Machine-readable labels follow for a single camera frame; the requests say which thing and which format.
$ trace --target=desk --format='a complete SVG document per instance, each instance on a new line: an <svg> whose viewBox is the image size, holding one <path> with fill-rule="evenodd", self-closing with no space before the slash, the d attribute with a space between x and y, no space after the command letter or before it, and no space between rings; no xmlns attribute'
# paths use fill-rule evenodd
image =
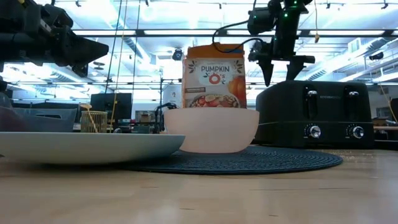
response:
<svg viewBox="0 0 398 224"><path fill-rule="evenodd" d="M398 153L326 151L312 172L200 176L49 170L0 158L0 223L396 223Z"/></svg>

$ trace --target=black round placemat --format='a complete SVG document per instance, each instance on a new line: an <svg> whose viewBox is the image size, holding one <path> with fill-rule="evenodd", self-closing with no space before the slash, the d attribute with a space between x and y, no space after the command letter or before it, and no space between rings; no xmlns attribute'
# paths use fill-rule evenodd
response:
<svg viewBox="0 0 398 224"><path fill-rule="evenodd" d="M275 174L324 169L343 159L328 153L250 146L231 154L199 154L178 151L170 157L122 164L122 169L173 174Z"/></svg>

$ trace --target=cereal bowl image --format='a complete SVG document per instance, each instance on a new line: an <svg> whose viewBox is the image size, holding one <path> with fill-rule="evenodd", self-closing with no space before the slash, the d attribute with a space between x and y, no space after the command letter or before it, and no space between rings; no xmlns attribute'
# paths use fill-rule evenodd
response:
<svg viewBox="0 0 398 224"><path fill-rule="evenodd" d="M240 108L239 100L234 95L222 94L204 94L193 99L190 104L191 108L197 107L224 107L224 108Z"/></svg>

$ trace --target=computer monitor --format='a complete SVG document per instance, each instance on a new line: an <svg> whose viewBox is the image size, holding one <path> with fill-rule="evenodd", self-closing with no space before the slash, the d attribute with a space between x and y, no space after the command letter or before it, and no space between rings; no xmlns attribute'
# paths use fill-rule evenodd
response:
<svg viewBox="0 0 398 224"><path fill-rule="evenodd" d="M113 119L118 122L119 119L131 119L132 94L118 93L116 95L116 106L114 109ZM91 105L93 111L108 112L108 119L112 117L114 93L92 94Z"/></svg>

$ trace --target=pumpkin o's box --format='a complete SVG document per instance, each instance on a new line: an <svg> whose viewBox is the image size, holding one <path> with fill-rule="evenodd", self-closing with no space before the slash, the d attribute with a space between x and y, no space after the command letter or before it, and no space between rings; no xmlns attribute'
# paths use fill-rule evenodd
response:
<svg viewBox="0 0 398 224"><path fill-rule="evenodd" d="M231 50L237 44L219 44ZM183 107L246 108L244 51L221 53L213 45L191 47L183 63Z"/></svg>

